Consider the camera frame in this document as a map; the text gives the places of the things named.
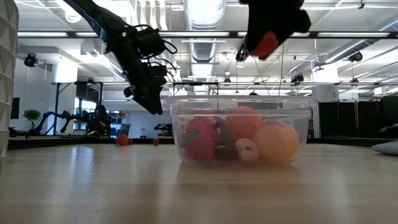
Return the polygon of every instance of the wooden table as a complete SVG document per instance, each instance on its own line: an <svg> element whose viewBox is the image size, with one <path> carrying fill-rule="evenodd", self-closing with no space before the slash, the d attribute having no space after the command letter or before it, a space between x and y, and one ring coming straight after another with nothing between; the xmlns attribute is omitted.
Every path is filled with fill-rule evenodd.
<svg viewBox="0 0 398 224"><path fill-rule="evenodd" d="M308 145L293 167L198 169L173 146L10 151L0 223L397 223L398 158Z"/></svg>

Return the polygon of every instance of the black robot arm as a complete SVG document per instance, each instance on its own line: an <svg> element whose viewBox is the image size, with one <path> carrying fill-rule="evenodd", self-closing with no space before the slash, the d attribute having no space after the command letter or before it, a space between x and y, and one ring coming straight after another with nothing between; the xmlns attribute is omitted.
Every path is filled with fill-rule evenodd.
<svg viewBox="0 0 398 224"><path fill-rule="evenodd" d="M166 84L167 67L143 63L160 55L164 50L171 52L160 37L159 30L147 25L130 26L111 11L99 7L92 0L64 0L87 20L91 28L106 44L106 53L112 52L118 60L130 87L124 90L126 97L143 106L152 114L162 114L160 92Z"/></svg>

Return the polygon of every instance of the pink donut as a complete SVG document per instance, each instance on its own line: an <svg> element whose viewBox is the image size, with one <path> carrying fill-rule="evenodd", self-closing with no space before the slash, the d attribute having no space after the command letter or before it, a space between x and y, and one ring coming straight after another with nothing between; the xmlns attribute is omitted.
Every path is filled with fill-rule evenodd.
<svg viewBox="0 0 398 224"><path fill-rule="evenodd" d="M260 158L257 144L250 139L239 139L235 143L235 148L239 152L239 157L246 164L256 163Z"/></svg>

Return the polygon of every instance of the ceiling light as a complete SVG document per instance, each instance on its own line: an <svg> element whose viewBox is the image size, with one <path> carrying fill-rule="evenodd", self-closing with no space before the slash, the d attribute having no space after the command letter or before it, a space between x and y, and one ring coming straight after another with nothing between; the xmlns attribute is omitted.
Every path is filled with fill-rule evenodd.
<svg viewBox="0 0 398 224"><path fill-rule="evenodd" d="M18 37L68 37L66 32L18 32Z"/></svg>
<svg viewBox="0 0 398 224"><path fill-rule="evenodd" d="M94 32L77 32L78 37L97 37L98 35Z"/></svg>
<svg viewBox="0 0 398 224"><path fill-rule="evenodd" d="M181 40L183 44L215 44L226 43L225 40Z"/></svg>
<svg viewBox="0 0 398 224"><path fill-rule="evenodd" d="M310 33L309 32L307 32L307 33L293 33L292 35L291 35L291 37L308 37L310 35Z"/></svg>
<svg viewBox="0 0 398 224"><path fill-rule="evenodd" d="M248 34L247 32L238 32L238 37L244 37Z"/></svg>
<svg viewBox="0 0 398 224"><path fill-rule="evenodd" d="M228 37L229 32L176 31L159 32L161 37Z"/></svg>
<svg viewBox="0 0 398 224"><path fill-rule="evenodd" d="M320 32L318 37L387 37L388 32Z"/></svg>

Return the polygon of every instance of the white pillar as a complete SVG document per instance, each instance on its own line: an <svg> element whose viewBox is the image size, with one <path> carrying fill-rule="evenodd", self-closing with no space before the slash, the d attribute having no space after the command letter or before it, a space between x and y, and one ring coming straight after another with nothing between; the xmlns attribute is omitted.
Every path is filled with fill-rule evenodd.
<svg viewBox="0 0 398 224"><path fill-rule="evenodd" d="M78 73L78 65L75 62L70 61L69 59L62 59L59 63L54 64L52 67L53 73L53 81L59 83L65 82L75 82L77 81L77 73ZM75 113L75 98L76 98L76 86L69 85L60 86L60 91L58 99L58 114L62 113L62 111L67 110L71 114ZM57 86L52 86L52 95L50 97L49 103L49 111L55 112L55 97L57 94ZM58 118L57 120L57 132L60 134L60 130L65 124L66 120ZM47 120L47 127L51 127L54 123L54 117L50 116ZM53 134L53 129L48 133L49 135ZM69 122L67 126L67 130L65 134L73 134L73 121Z"/></svg>
<svg viewBox="0 0 398 224"><path fill-rule="evenodd" d="M0 0L0 157L6 156L17 57L19 12L13 0Z"/></svg>

